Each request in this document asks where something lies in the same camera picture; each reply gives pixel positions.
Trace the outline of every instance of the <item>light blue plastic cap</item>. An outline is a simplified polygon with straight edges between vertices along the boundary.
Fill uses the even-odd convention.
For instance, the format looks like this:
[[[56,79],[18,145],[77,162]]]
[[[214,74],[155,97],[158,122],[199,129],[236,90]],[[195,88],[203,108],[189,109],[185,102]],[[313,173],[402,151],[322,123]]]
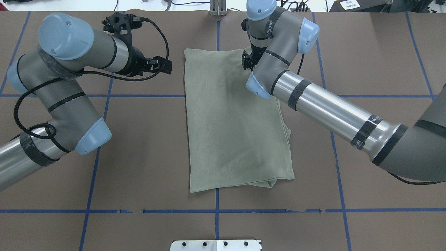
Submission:
[[[111,134],[104,118],[100,118],[82,136],[74,149],[80,155],[85,155],[109,141]]]
[[[19,72],[17,71],[17,67],[19,64],[19,60],[15,61],[8,69],[6,76],[8,81],[11,83],[14,89],[18,90],[21,94],[28,91],[26,87],[23,85],[22,81],[20,81]],[[28,97],[37,97],[35,94],[29,94]]]
[[[45,17],[39,28],[39,44],[51,56],[62,60],[82,57],[93,45],[91,26],[82,19],[64,13]]]
[[[261,98],[269,99],[271,95],[263,88],[263,86],[257,81],[254,74],[251,72],[251,75],[246,82],[246,88],[250,90],[252,93],[259,95]]]
[[[262,20],[271,15],[276,7],[276,0],[247,0],[246,16],[252,21]]]
[[[319,37],[319,26],[304,17],[299,34],[297,50],[299,53],[307,54]]]

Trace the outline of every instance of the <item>red object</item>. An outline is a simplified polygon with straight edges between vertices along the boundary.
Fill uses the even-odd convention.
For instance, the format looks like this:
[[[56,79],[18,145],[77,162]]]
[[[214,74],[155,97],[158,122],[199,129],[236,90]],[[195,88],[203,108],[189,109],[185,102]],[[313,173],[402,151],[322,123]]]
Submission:
[[[0,10],[8,10],[3,4],[0,4]]]

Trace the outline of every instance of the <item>robotic arm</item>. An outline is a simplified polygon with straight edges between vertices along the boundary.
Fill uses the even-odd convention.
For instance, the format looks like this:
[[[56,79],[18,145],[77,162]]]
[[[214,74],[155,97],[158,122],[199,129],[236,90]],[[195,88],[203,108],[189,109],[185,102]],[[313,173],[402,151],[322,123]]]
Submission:
[[[297,53],[308,53],[319,27],[274,0],[248,0],[242,28],[252,53],[243,54],[251,68],[247,88],[262,98],[275,96],[365,151],[372,163],[391,174],[414,180],[446,180],[446,90],[409,128],[340,98],[288,70]]]
[[[145,58],[132,46],[132,29],[142,22],[152,23],[166,42],[166,58]],[[95,73],[85,66],[104,69],[119,75],[136,76],[154,72],[171,73],[168,45],[161,30],[149,19],[132,14],[114,13],[103,21],[104,31],[92,28],[84,20],[63,13],[47,16],[39,29],[39,46],[21,56],[9,69],[8,80],[24,93],[14,109],[15,120],[24,131],[0,147],[0,191],[77,151],[85,155],[110,140],[111,132],[75,78]],[[21,101],[37,96],[52,116],[47,123],[25,128],[18,120]]]

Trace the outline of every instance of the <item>gray cloth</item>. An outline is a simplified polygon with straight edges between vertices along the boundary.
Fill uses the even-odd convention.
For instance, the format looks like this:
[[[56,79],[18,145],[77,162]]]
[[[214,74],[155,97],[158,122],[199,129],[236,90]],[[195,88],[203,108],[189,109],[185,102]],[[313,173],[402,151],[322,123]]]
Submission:
[[[190,192],[294,179],[279,100],[246,89],[242,52],[184,51]]]

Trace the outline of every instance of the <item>green towel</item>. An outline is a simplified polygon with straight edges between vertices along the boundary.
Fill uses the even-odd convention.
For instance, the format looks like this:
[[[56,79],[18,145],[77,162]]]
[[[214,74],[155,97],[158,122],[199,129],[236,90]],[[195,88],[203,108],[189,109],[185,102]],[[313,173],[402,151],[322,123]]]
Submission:
[[[190,192],[294,179],[279,100],[246,89],[242,53],[184,51]]]

